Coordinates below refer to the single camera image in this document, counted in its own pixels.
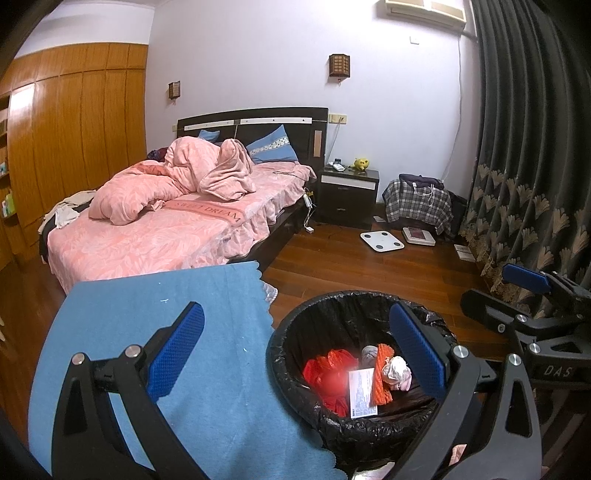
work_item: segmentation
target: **metal bolt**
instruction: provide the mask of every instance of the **metal bolt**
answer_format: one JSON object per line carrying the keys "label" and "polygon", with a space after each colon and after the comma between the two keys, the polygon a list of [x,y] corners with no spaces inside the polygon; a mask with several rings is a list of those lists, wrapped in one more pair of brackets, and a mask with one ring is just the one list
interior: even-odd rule
{"label": "metal bolt", "polygon": [[72,357],[72,363],[74,365],[80,365],[85,360],[85,355],[83,353],[77,353]]}
{"label": "metal bolt", "polygon": [[125,356],[127,358],[135,358],[137,357],[142,351],[142,348],[139,345],[129,345],[125,349]]}
{"label": "metal bolt", "polygon": [[516,367],[521,365],[521,357],[515,353],[509,355],[509,362]]}
{"label": "metal bolt", "polygon": [[453,354],[458,358],[466,358],[468,356],[468,349],[462,345],[456,345],[453,348]]}

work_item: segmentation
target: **orange mesh bag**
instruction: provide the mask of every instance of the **orange mesh bag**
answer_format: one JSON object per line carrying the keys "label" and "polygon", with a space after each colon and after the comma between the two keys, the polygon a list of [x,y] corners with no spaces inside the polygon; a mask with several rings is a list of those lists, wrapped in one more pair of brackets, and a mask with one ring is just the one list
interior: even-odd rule
{"label": "orange mesh bag", "polygon": [[374,383],[371,389],[372,405],[386,405],[392,401],[392,394],[389,388],[384,388],[382,380],[382,370],[386,365],[386,360],[394,356],[394,349],[385,343],[378,345],[378,356],[375,359]]}

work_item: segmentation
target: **blue cloth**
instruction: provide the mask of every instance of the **blue cloth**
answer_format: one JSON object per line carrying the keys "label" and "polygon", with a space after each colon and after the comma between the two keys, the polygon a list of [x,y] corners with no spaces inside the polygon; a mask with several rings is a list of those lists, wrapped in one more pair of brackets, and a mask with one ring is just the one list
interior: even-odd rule
{"label": "blue cloth", "polygon": [[246,150],[254,163],[297,161],[296,151],[292,148],[283,125],[273,133],[248,145]]}
{"label": "blue cloth", "polygon": [[217,132],[210,132],[208,130],[201,130],[199,132],[199,136],[198,138],[201,138],[203,140],[207,140],[208,142],[215,142],[217,140],[217,138],[220,136],[220,131],[218,130]]}
{"label": "blue cloth", "polygon": [[[201,468],[212,480],[345,480],[318,434],[277,396],[266,362],[272,319],[256,267],[249,262],[75,285],[33,381],[33,455],[50,469],[57,400],[74,353],[111,358],[132,343],[144,345],[193,300],[203,306],[205,328],[158,406]],[[134,458],[150,466],[121,398],[111,399]]]}

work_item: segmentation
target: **red plastic bag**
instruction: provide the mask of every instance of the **red plastic bag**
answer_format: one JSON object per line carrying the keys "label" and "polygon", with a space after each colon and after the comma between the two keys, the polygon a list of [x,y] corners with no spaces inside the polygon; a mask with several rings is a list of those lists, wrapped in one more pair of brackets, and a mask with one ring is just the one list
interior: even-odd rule
{"label": "red plastic bag", "polygon": [[302,374],[326,408],[339,417],[349,415],[349,371],[359,365],[347,350],[331,350],[306,362]]}

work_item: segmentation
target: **mattress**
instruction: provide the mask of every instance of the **mattress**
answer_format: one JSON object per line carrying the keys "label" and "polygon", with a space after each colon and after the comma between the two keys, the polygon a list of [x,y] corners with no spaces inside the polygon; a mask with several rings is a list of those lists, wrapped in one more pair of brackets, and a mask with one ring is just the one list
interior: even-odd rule
{"label": "mattress", "polygon": [[[304,194],[301,175],[276,172],[272,163],[255,166],[252,177],[256,192],[231,202],[245,213],[240,226],[167,208],[145,212],[135,222],[116,226],[108,220],[89,218],[85,210],[76,221],[49,234],[51,271],[69,293],[80,281],[223,265],[231,258],[244,257],[269,236],[269,225],[280,212]],[[193,193],[179,199],[212,198]]]}

